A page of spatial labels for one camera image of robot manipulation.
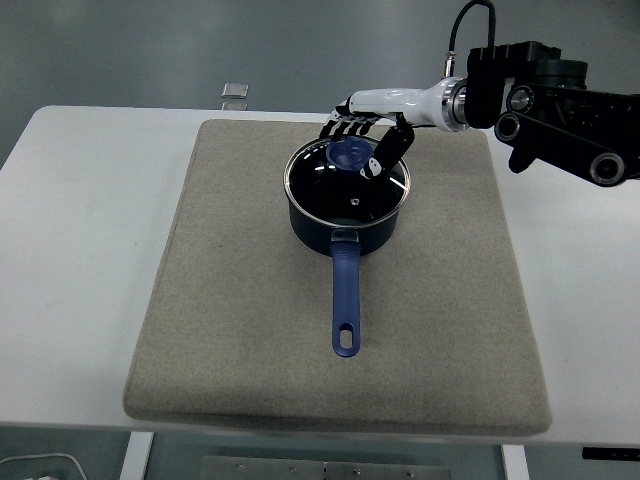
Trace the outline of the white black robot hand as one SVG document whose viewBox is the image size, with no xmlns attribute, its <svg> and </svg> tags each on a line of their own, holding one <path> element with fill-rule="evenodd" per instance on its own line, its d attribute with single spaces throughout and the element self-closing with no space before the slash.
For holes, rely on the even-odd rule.
<svg viewBox="0 0 640 480">
<path fill-rule="evenodd" d="M 428 89 L 361 90 L 337 105 L 319 136 L 334 142 L 343 136 L 364 136 L 382 119 L 394 123 L 359 170 L 373 179 L 393 168 L 412 145 L 416 128 L 461 132 L 469 127 L 464 112 L 466 80 L 445 77 Z"/>
</svg>

